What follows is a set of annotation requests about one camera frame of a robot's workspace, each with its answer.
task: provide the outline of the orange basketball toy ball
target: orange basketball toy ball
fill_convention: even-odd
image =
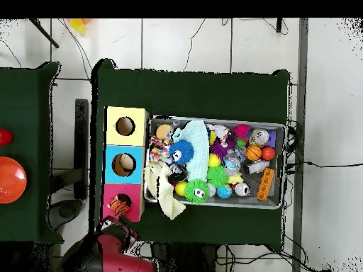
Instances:
[[[247,147],[246,156],[250,161],[257,161],[261,157],[261,154],[262,150],[257,145]]]
[[[263,147],[262,156],[265,161],[271,161],[275,157],[275,150],[272,147]]]

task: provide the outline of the orange bowl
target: orange bowl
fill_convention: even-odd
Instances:
[[[26,173],[14,159],[0,157],[0,203],[12,203],[26,189]]]

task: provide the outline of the dark green table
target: dark green table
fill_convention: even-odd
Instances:
[[[273,75],[117,70],[111,60],[102,59],[92,71],[91,119],[96,121],[96,149],[93,149],[96,156],[91,154],[91,160],[96,160],[91,162],[96,166],[95,216],[100,212],[104,106],[145,108],[150,115],[285,124],[288,83],[286,70]],[[258,210],[190,205],[170,221],[157,204],[146,203],[141,221],[132,226],[143,240],[155,242],[268,244],[280,250],[281,215],[282,208]]]
[[[18,161],[28,183],[15,202],[0,205],[0,241],[62,242],[47,223],[50,197],[50,86],[57,62],[37,69],[0,68],[0,128],[13,133],[0,156]]]

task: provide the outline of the gray plastic bin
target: gray plastic bin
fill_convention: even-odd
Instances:
[[[149,131],[148,137],[155,135],[157,127],[161,124],[172,124],[178,123],[178,127],[184,128],[184,126],[192,120],[200,120],[197,118],[186,118],[186,117],[174,117],[170,116],[166,118],[165,116],[152,116],[148,120],[147,130]],[[274,179],[271,183],[271,188],[269,189],[269,195],[266,201],[258,200],[256,198],[259,184],[263,172],[257,174],[246,174],[241,167],[240,172],[244,182],[251,188],[251,194],[248,197],[240,197],[235,193],[232,194],[228,199],[222,199],[215,194],[213,197],[209,198],[205,203],[200,205],[213,205],[221,207],[236,207],[236,208],[259,208],[259,209],[270,209],[275,210],[281,206],[284,202],[284,178],[285,178],[285,166],[286,166],[286,145],[287,145],[287,128],[282,124],[275,123],[258,123],[258,122],[247,122],[247,121],[231,121],[231,120],[216,120],[216,119],[202,119],[205,124],[212,125],[224,125],[231,130],[234,129],[239,124],[248,124],[252,129],[262,128],[265,130],[276,130],[276,157],[270,161],[269,168],[275,170]],[[146,151],[145,165],[149,162],[149,149]],[[245,160],[242,165],[251,164],[251,161]],[[154,199],[147,189],[146,183],[144,183],[144,197],[146,201],[156,203],[157,200]],[[174,192],[175,199],[186,205],[195,205],[187,201],[184,197],[177,195]]]

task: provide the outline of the green spiky ball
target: green spiky ball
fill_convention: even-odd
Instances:
[[[198,197],[196,194],[201,195],[201,191],[204,192],[204,197]],[[191,202],[191,203],[204,203],[208,197],[209,197],[209,188],[207,184],[200,180],[200,179],[194,179],[193,181],[190,181],[187,183],[185,190],[185,198]]]
[[[223,166],[209,167],[207,172],[208,182],[216,188],[220,188],[228,183],[228,175]]]

